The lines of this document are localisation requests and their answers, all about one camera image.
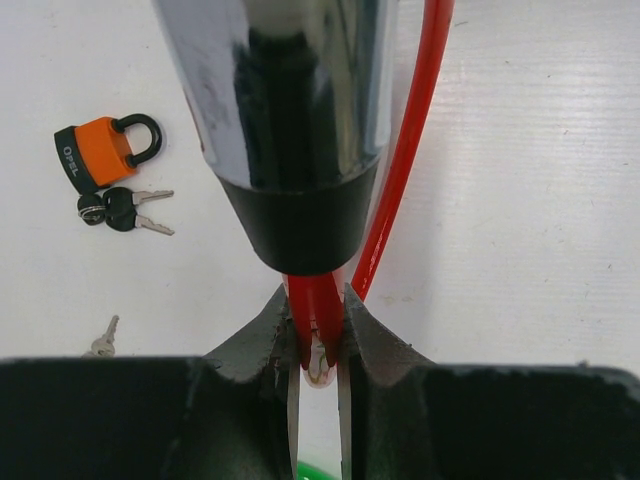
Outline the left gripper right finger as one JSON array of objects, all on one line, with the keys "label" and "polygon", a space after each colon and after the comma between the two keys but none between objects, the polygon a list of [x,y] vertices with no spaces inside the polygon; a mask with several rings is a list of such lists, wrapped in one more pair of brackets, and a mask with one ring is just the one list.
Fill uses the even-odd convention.
[{"label": "left gripper right finger", "polygon": [[635,479],[639,380],[577,364],[437,364],[347,289],[346,479]]}]

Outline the red cable lock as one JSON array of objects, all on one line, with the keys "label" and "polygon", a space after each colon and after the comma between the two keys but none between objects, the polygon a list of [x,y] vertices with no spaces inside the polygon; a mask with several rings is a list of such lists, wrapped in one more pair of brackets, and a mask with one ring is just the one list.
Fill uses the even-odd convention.
[{"label": "red cable lock", "polygon": [[310,383],[333,377],[343,268],[365,295],[377,270],[440,70],[453,14],[428,1],[412,85],[392,141],[394,1],[159,1],[159,22],[202,154],[246,235],[280,272]]}]

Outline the orange black padlock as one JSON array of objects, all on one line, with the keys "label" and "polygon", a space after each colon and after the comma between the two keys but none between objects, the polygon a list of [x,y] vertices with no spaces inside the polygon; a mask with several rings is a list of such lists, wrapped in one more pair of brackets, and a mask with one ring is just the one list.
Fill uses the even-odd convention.
[{"label": "orange black padlock", "polygon": [[[135,125],[150,133],[149,146],[134,154],[126,131]],[[54,144],[64,173],[79,195],[97,193],[137,172],[161,150],[163,134],[150,116],[136,113],[122,118],[101,117],[54,134]]]}]

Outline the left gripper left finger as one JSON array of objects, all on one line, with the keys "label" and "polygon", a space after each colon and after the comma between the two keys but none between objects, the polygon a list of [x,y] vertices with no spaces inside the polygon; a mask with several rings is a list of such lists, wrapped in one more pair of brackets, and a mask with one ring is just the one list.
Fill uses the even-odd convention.
[{"label": "left gripper left finger", "polygon": [[286,294],[202,356],[1,364],[5,479],[292,479]]}]

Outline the green cable lock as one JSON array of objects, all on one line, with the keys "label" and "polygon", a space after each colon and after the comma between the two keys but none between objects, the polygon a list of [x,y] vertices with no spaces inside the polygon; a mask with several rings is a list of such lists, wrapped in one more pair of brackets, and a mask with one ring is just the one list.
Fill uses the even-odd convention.
[{"label": "green cable lock", "polygon": [[299,462],[297,464],[297,479],[298,480],[333,480],[333,477],[325,471],[312,466],[305,462]]}]

